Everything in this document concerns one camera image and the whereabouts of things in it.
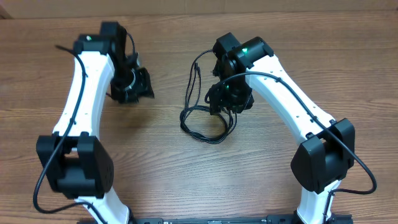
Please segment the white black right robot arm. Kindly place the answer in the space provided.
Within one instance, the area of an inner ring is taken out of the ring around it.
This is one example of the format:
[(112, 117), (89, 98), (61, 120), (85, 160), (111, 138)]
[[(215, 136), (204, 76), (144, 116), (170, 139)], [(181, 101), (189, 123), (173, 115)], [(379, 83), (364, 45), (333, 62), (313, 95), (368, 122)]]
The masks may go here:
[(213, 74), (220, 82), (205, 96), (210, 114), (248, 110), (258, 92), (292, 133), (298, 149), (290, 163), (302, 186), (291, 215), (269, 215), (268, 223), (352, 223), (350, 215), (331, 212), (335, 190), (354, 164), (355, 130), (319, 108), (288, 76), (274, 51), (260, 37), (243, 44), (232, 33), (216, 40)]

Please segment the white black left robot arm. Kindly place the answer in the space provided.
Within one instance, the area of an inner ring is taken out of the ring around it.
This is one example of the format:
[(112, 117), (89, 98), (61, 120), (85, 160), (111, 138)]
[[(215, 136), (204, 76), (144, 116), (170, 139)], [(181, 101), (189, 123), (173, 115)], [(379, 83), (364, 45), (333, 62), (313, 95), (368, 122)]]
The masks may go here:
[(75, 69), (62, 115), (49, 136), (39, 136), (37, 155), (42, 172), (37, 184), (82, 206), (95, 223), (134, 223), (131, 209), (113, 187), (114, 164), (100, 141), (100, 121), (106, 97), (136, 103), (153, 97), (146, 68), (138, 53), (127, 54), (132, 35), (116, 21), (102, 22), (98, 34), (82, 34), (70, 53)]

